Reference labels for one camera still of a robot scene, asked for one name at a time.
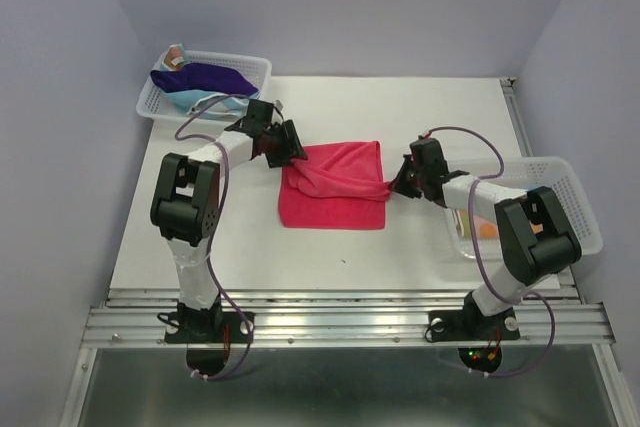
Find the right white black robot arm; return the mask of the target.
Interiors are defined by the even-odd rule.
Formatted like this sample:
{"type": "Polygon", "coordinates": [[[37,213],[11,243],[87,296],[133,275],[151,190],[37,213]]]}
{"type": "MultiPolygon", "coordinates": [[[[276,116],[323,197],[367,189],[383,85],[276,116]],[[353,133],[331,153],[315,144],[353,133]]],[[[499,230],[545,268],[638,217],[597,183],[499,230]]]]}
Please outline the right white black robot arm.
{"type": "Polygon", "coordinates": [[[514,308],[547,277],[576,263],[582,248],[557,195],[549,187],[503,187],[493,177],[452,170],[441,144],[421,137],[410,145],[390,191],[424,198],[442,208],[464,210],[497,228],[502,263],[468,293],[458,310],[432,311],[427,341],[486,340],[494,334],[518,338],[514,308]]]}

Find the pink towel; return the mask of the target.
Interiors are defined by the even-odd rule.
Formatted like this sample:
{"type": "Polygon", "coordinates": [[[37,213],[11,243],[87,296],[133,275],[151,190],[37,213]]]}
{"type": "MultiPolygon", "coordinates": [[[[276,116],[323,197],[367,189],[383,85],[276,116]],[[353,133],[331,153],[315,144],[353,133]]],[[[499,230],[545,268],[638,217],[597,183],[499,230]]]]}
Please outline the pink towel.
{"type": "Polygon", "coordinates": [[[351,141],[312,145],[307,158],[282,169],[278,214],[286,228],[382,230],[389,183],[380,144],[351,141]]]}

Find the orange polka dot towel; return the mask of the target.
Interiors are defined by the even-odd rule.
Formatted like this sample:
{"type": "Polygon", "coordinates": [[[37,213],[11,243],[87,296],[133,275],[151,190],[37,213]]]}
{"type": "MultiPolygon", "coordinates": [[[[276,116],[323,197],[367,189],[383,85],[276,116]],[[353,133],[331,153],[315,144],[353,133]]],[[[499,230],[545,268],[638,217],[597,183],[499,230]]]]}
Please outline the orange polka dot towel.
{"type": "Polygon", "coordinates": [[[470,239],[473,231],[480,240],[496,240],[499,237],[497,226],[480,217],[470,220],[467,211],[456,210],[453,213],[457,234],[460,238],[470,239]]]}

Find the light blue towel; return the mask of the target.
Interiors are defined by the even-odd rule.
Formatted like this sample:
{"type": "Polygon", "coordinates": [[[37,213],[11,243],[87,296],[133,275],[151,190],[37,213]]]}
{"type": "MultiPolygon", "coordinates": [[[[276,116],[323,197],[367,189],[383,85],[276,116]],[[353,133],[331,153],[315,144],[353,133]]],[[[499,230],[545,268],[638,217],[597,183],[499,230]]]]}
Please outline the light blue towel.
{"type": "Polygon", "coordinates": [[[241,117],[246,113],[249,100],[238,97],[229,97],[220,92],[207,92],[203,90],[186,90],[173,93],[164,93],[176,109],[184,114],[192,115],[206,108],[204,118],[217,118],[224,116],[241,117]]]}

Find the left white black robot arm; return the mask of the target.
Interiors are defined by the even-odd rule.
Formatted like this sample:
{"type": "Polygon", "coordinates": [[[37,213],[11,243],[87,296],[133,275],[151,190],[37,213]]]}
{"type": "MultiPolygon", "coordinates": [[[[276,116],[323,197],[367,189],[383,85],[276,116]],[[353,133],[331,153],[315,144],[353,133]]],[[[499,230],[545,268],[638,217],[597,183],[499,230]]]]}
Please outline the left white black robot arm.
{"type": "Polygon", "coordinates": [[[175,311],[160,313],[169,344],[205,344],[222,340],[227,325],[242,322],[240,334],[250,333],[251,321],[242,313],[223,313],[228,295],[216,278],[212,244],[228,195],[230,172],[264,157],[271,168],[291,165],[307,155],[292,120],[280,102],[249,100],[245,114],[216,135],[175,132],[178,142],[200,140],[188,154],[168,153],[160,170],[150,208],[151,223],[171,251],[179,281],[175,311]]]}

